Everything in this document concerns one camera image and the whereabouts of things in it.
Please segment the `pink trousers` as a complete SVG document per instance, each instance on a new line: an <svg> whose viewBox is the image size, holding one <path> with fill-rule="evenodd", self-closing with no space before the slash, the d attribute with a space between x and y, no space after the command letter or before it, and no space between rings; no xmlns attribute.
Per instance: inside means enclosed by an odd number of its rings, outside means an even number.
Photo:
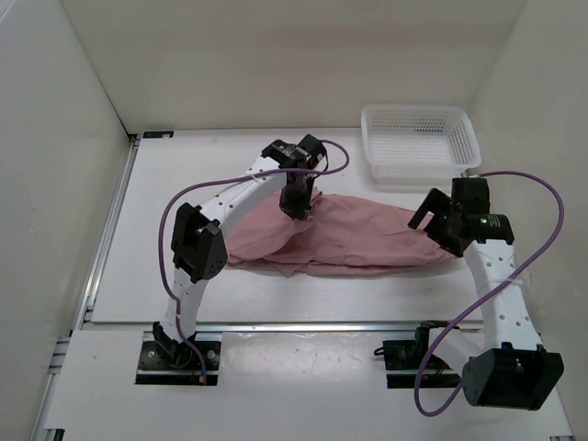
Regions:
<svg viewBox="0 0 588 441"><path fill-rule="evenodd" d="M409 209L315 190L306 220L293 220L274 193L238 222L227 241L229 266L273 270L285 277L372 277L454 256L409 228Z"/></svg>

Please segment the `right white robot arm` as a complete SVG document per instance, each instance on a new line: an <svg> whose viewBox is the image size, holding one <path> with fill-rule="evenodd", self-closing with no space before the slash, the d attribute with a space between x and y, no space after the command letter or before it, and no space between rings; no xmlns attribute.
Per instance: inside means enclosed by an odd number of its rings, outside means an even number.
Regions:
<svg viewBox="0 0 588 441"><path fill-rule="evenodd" d="M490 206L485 179L457 178L450 194L431 189L408 223L464 258L478 296L453 322L413 343L420 364L414 385L442 361L458 374L456 391L469 405L537 411L564 365L560 354L545 348L529 317L516 282L523 268L515 263L510 221Z"/></svg>

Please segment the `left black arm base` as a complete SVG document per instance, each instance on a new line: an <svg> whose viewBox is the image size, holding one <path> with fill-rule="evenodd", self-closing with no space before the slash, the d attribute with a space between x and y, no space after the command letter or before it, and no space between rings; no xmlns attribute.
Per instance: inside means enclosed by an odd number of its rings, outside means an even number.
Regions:
<svg viewBox="0 0 588 441"><path fill-rule="evenodd" d="M203 356L206 366L206 378L201 376L201 363L197 354L190 348L173 361L156 341L144 338L138 359L135 383L138 385L161 386L207 386L218 384L221 363L221 336L205 335L194 346Z"/></svg>

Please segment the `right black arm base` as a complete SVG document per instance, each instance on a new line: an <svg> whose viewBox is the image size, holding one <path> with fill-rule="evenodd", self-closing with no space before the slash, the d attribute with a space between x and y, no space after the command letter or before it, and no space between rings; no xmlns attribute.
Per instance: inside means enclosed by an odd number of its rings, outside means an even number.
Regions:
<svg viewBox="0 0 588 441"><path fill-rule="evenodd" d="M412 389L426 348L416 340L385 340L373 351L373 356L384 361L389 390ZM431 356L421 380L423 389L451 389L460 382L445 362Z"/></svg>

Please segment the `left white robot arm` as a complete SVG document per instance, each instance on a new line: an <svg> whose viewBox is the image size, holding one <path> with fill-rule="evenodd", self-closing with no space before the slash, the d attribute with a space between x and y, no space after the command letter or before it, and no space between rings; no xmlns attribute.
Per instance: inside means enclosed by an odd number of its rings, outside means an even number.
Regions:
<svg viewBox="0 0 588 441"><path fill-rule="evenodd" d="M321 140L308 134L297 143L272 141L247 171L218 181L221 192L200 205L179 200L183 189L164 208L159 234L164 233L170 214L175 216L170 248L174 276L165 272L164 239L157 239L160 278L169 297L164 318L153 325L157 352L171 367L181 368L197 360L202 351L195 346L196 317L209 281L228 262L226 245L231 230L272 193L278 194L278 209L288 218L304 220L311 210L315 179L327 158Z"/></svg>

